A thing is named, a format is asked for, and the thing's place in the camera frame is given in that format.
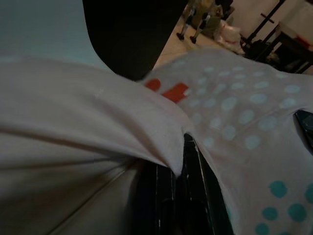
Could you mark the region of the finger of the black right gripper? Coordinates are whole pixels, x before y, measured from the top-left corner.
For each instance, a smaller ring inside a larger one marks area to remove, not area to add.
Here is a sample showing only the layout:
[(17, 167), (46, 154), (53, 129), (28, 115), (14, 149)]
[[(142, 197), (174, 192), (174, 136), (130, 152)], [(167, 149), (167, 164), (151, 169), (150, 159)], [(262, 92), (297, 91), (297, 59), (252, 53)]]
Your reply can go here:
[(305, 110), (297, 110), (294, 114), (309, 152), (313, 154), (313, 114)]

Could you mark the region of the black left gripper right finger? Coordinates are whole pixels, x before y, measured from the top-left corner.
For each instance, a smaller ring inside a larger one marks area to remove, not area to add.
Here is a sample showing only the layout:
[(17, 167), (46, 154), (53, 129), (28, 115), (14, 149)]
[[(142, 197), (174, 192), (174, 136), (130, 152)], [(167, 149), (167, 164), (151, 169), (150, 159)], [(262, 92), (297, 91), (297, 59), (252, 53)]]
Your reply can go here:
[(177, 183), (182, 234), (230, 234), (230, 219), (217, 177), (189, 134), (184, 134), (183, 167)]

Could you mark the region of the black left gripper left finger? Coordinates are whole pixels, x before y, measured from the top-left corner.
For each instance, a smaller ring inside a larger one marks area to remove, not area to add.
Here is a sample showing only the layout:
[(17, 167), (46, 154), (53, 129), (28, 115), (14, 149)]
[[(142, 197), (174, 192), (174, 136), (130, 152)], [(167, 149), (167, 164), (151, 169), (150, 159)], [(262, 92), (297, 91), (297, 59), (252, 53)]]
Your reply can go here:
[(171, 169), (146, 162), (135, 190), (135, 233), (170, 235), (175, 221), (176, 178)]

